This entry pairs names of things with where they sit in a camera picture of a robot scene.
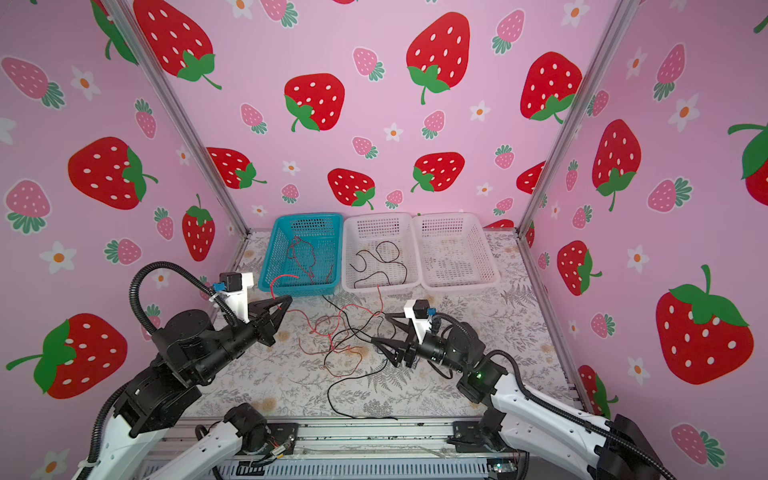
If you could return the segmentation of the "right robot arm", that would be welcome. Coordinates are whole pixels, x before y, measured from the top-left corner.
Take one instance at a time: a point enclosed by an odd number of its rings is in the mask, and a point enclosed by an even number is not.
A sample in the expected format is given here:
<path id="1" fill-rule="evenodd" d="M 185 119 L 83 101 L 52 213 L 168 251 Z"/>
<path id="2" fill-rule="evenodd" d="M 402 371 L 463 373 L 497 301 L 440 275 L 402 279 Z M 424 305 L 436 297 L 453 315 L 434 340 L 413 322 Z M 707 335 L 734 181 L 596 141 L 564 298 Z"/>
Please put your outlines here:
<path id="1" fill-rule="evenodd" d="M 487 408 L 491 448 L 525 451 L 579 479 L 672 478 L 632 420 L 589 414 L 527 387 L 513 356 L 487 350 L 468 323 L 433 309 L 386 319 L 405 336 L 374 337 L 373 345 L 394 366 L 424 359 L 457 372 L 459 392 Z"/>

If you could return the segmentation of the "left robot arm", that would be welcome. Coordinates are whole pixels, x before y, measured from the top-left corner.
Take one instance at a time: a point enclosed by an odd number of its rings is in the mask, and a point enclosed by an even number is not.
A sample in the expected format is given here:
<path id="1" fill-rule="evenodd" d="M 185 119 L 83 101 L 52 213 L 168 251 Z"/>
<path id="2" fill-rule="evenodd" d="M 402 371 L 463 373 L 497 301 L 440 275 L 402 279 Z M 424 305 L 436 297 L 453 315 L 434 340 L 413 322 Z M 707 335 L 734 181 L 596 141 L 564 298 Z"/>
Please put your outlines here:
<path id="1" fill-rule="evenodd" d="M 215 329 L 198 309 L 175 315 L 163 328 L 154 326 L 139 293 L 143 280 L 160 269 L 171 270 L 215 302 L 226 324 Z M 221 370 L 251 346 L 272 346 L 293 299 L 282 295 L 251 302 L 243 275 L 225 272 L 220 284 L 206 286 L 183 267 L 157 261 L 142 267 L 129 286 L 129 305 L 150 333 L 158 354 L 149 366 L 119 387 L 100 409 L 92 429 L 88 456 L 78 479 L 131 479 L 153 447 L 164 439 L 184 412 Z M 255 454 L 252 467 L 266 467 L 295 447 L 297 427 L 271 430 L 251 404 L 231 408 L 197 442 L 153 473 L 155 479 L 198 479 L 232 456 Z"/>

